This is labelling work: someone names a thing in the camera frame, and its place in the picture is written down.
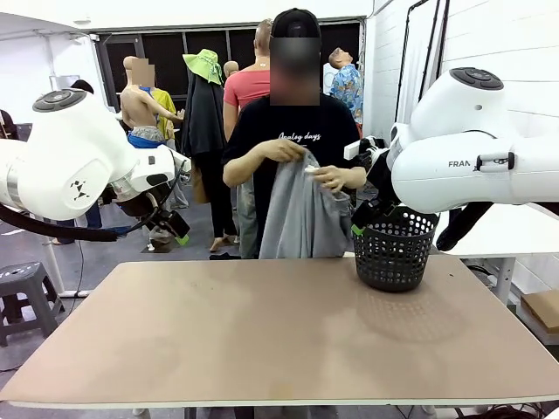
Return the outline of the person's right hand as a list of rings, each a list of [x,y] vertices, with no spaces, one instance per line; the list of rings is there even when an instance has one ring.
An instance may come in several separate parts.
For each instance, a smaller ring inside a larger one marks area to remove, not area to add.
[[[290,140],[275,139],[260,143],[259,152],[269,160],[288,162],[300,160],[305,155],[306,149]]]

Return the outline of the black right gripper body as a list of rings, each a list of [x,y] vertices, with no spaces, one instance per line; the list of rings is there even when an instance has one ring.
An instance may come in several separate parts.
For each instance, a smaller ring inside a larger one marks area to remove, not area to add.
[[[376,189],[376,196],[372,199],[372,203],[380,208],[392,208],[400,204],[392,186],[391,169],[387,163],[388,153],[388,151],[375,153],[367,174],[367,181]]]

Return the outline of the person's left hand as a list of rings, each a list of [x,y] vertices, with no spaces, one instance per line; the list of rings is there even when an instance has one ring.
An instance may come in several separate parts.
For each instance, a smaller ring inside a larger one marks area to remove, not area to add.
[[[338,192],[349,182],[349,173],[350,171],[346,168],[326,166],[316,168],[312,172],[312,176],[324,189]]]

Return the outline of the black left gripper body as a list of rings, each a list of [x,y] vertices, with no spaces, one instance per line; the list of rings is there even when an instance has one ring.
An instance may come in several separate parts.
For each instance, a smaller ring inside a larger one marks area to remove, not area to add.
[[[136,224],[125,231],[161,227],[169,230],[175,221],[175,212],[163,208],[165,195],[156,191],[144,191],[127,201],[118,201],[117,206],[127,215],[136,219]]]

